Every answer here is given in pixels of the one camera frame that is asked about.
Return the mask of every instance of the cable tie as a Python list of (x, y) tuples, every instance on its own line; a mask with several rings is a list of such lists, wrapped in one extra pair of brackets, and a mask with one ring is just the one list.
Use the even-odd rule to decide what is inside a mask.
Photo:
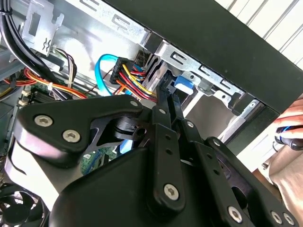
[(4, 10), (0, 10), (0, 14), (1, 15), (4, 15), (4, 16), (10, 16), (10, 15), (13, 15), (13, 9), (10, 8), (9, 11), (4, 11)]
[(50, 82), (49, 85), (47, 86), (47, 89), (51, 91), (53, 89), (53, 82)]

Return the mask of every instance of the black panel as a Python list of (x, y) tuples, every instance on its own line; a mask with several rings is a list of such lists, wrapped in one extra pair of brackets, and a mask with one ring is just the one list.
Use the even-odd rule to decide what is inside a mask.
[(106, 1), (279, 113), (303, 92), (302, 71), (214, 0)]
[(245, 122), (225, 144), (234, 155), (238, 155), (278, 116), (279, 114), (272, 109), (266, 106), (262, 107), (262, 109), (256, 113), (252, 119)]

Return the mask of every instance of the power supply cable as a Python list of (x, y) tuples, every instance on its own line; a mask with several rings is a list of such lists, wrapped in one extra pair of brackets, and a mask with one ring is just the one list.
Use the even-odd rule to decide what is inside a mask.
[[(58, 82), (57, 78), (52, 74), (45, 63), (35, 56), (23, 42), (12, 18), (10, 0), (0, 0), (0, 31), (7, 48), (23, 65), (31, 69), (31, 71), (41, 78), (49, 80), (50, 82)], [(61, 100), (67, 100), (69, 98), (64, 92), (56, 89), (54, 93)]]

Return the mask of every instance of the bolt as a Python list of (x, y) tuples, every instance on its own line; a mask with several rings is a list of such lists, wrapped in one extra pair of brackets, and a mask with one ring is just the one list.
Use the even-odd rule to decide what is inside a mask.
[(242, 216), (236, 208), (234, 208), (232, 206), (228, 207), (228, 213), (235, 222), (237, 222), (237, 223), (242, 222)]
[(138, 104), (135, 101), (131, 101), (131, 104), (134, 106), (138, 106)]
[(34, 121), (37, 125), (42, 126), (42, 127), (48, 127), (53, 124), (53, 120), (49, 116), (46, 116), (46, 115), (39, 115), (39, 116), (35, 117)]
[(191, 128), (194, 127), (194, 124), (193, 124), (192, 122), (187, 122), (187, 125), (188, 125), (189, 127), (191, 127)]
[(159, 109), (159, 111), (162, 113), (162, 114), (166, 114), (166, 112), (162, 109)]
[(220, 146), (220, 142), (218, 140), (214, 139), (213, 141), (215, 145)]
[(283, 213), (284, 218), (286, 219), (286, 221), (291, 224), (292, 226), (294, 226), (294, 220), (286, 213)]
[(252, 102), (251, 104), (250, 104), (250, 107), (254, 107), (256, 105), (256, 102)]
[(65, 139), (69, 143), (76, 143), (80, 140), (80, 134), (75, 130), (66, 130), (63, 133), (63, 139)]
[(271, 216), (274, 218), (274, 220), (276, 221), (276, 223), (278, 224), (282, 224), (282, 219), (280, 218), (280, 216), (275, 213), (274, 211), (271, 212)]
[(164, 193), (167, 197), (169, 197), (173, 201), (176, 201), (179, 198), (179, 192), (177, 188), (172, 184), (168, 183), (164, 186)]

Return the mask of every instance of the black mechanical arm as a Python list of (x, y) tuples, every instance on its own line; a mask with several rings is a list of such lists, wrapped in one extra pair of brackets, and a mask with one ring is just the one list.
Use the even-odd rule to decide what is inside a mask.
[(222, 142), (201, 139), (176, 96), (157, 95), (152, 109), (123, 95), (20, 111), (15, 146), (53, 169), (68, 171), (87, 152), (134, 141), (131, 151), (60, 192), (51, 227), (299, 226)]

